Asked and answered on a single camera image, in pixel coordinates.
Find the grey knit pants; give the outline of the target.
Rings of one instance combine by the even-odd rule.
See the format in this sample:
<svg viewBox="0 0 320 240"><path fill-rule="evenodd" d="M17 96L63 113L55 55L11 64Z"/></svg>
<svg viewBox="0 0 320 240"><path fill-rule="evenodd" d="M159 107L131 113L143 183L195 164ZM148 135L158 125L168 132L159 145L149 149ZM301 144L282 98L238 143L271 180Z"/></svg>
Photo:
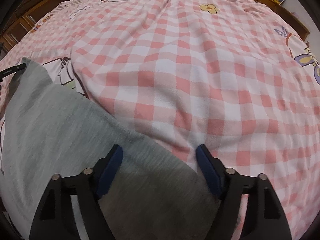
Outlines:
<svg viewBox="0 0 320 240"><path fill-rule="evenodd" d="M206 237L220 202L203 176L83 95L53 83L38 63L22 61L26 69L8 80L1 199L23 238L52 175L77 175L116 144L123 161L99 202L115 238Z"/></svg>

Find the pink checkered bed cover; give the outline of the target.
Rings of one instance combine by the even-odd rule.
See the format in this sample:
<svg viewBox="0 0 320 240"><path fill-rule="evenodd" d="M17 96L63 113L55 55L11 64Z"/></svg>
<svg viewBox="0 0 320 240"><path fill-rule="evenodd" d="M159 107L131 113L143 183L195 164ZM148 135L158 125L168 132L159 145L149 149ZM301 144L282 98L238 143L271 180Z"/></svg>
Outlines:
<svg viewBox="0 0 320 240"><path fill-rule="evenodd" d="M211 41L198 21L144 29L99 0L49 12L7 53L150 137L203 176L196 148L247 176L267 175L299 239L319 213L319 63L307 46ZM1 86L1 171L8 80Z"/></svg>

